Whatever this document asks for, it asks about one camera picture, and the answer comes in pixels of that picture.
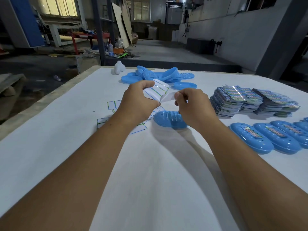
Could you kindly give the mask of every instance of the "forearm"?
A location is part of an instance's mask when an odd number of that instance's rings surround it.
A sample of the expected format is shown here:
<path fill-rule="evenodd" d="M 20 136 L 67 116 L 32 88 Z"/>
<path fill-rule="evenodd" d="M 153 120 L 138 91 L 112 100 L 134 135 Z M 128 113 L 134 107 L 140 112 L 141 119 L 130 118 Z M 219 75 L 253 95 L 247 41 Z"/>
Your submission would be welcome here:
<path fill-rule="evenodd" d="M 88 230 L 132 128 L 114 114 L 0 218 L 0 230 Z"/>
<path fill-rule="evenodd" d="M 308 226 L 308 195 L 304 191 L 218 119 L 201 126 L 199 132 L 209 144 L 251 230 L 301 230 Z"/>

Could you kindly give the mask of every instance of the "plywood sheet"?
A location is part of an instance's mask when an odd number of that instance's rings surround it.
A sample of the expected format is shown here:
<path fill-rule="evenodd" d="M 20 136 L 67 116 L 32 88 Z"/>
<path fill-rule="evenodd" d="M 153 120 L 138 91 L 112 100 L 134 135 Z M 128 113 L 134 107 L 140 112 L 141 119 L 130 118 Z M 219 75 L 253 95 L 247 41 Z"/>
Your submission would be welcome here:
<path fill-rule="evenodd" d="M 123 42 L 124 42 L 124 48 L 126 49 L 129 46 L 129 41 L 128 41 L 128 38 L 127 38 L 127 35 L 126 35 L 125 27 L 124 27 L 123 22 L 122 22 L 121 7 L 117 6 L 114 3 L 112 3 L 112 7 L 113 7 L 113 11 L 115 13 L 115 18 L 116 18 L 116 22 L 117 22 L 117 25 L 118 25 L 118 28 L 119 28 L 121 38 L 123 39 Z"/>
<path fill-rule="evenodd" d="M 122 5 L 122 17 L 129 41 L 131 44 L 133 44 L 131 20 L 130 20 L 128 6 L 125 0 L 123 0 L 123 5 Z"/>

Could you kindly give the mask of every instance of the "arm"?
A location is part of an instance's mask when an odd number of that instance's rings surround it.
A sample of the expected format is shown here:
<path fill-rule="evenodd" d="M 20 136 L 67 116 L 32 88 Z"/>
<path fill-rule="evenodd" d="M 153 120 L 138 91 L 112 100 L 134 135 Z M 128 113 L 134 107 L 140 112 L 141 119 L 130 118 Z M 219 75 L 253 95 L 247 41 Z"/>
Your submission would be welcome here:
<path fill-rule="evenodd" d="M 0 218 L 0 230 L 88 230 L 126 137 L 159 105 L 143 95 L 153 85 L 130 85 L 117 112 Z"/>
<path fill-rule="evenodd" d="M 209 144 L 248 227 L 307 230 L 308 194 L 229 130 L 202 90 L 184 89 L 175 97 L 184 121 Z"/>

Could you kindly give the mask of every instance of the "colorful label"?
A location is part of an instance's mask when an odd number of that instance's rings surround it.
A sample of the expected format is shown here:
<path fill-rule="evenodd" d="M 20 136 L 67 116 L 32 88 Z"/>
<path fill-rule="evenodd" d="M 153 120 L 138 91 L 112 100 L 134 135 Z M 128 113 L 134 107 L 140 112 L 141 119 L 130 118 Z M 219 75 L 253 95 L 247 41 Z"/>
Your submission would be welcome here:
<path fill-rule="evenodd" d="M 249 128 L 248 126 L 243 126 L 242 127 L 245 131 L 247 131 L 249 134 L 252 135 L 254 138 L 263 138 L 261 135 L 257 134 L 254 130 Z"/>
<path fill-rule="evenodd" d="M 303 132 L 301 132 L 300 130 L 297 130 L 297 129 L 293 128 L 293 127 L 290 126 L 290 125 L 283 124 L 283 126 L 286 127 L 286 128 L 288 128 L 289 130 L 293 131 L 293 132 L 296 133 L 296 134 L 299 134 L 299 135 L 302 135 L 302 134 L 303 134 Z"/>
<path fill-rule="evenodd" d="M 265 128 L 267 128 L 268 130 L 272 131 L 274 134 L 278 135 L 279 137 L 286 137 L 283 133 L 275 130 L 274 128 L 272 128 L 270 126 L 266 126 Z"/>

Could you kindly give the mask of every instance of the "red table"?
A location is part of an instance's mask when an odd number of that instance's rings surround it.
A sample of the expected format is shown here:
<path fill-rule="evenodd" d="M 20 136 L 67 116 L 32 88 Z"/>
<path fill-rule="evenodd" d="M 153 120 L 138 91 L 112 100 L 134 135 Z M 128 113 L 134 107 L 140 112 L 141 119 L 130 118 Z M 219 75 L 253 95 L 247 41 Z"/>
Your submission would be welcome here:
<path fill-rule="evenodd" d="M 73 41 L 73 44 L 74 44 L 75 53 L 76 53 L 76 55 L 79 55 L 79 52 L 78 52 L 78 49 L 77 49 L 77 44 L 75 42 L 75 38 L 77 38 L 77 39 L 89 39 L 90 45 L 91 45 L 91 48 L 92 48 L 93 47 L 92 39 L 97 40 L 97 34 L 93 35 L 93 34 L 72 32 L 72 41 Z M 108 44 L 111 43 L 110 34 L 109 33 L 103 33 L 103 39 L 107 39 L 107 38 L 108 38 Z"/>

